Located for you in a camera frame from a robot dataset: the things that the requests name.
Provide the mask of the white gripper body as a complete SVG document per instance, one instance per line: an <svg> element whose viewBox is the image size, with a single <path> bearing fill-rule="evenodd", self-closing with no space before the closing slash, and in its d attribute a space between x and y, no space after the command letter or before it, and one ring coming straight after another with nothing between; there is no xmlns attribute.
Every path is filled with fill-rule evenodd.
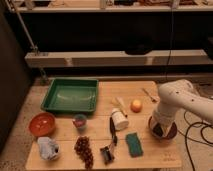
<svg viewBox="0 0 213 171"><path fill-rule="evenodd" d="M159 103L154 109L152 117L164 126L170 126L175 120L176 109L165 103Z"/></svg>

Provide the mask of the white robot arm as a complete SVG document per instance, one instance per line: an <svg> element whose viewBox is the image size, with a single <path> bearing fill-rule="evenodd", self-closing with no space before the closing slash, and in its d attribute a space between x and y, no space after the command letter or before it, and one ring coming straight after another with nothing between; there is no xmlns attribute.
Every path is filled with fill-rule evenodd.
<svg viewBox="0 0 213 171"><path fill-rule="evenodd" d="M151 133L160 139L172 139L177 134L175 115L180 108L188 110L213 124L213 100L196 94L188 80L164 83L158 87L159 103L149 119Z"/></svg>

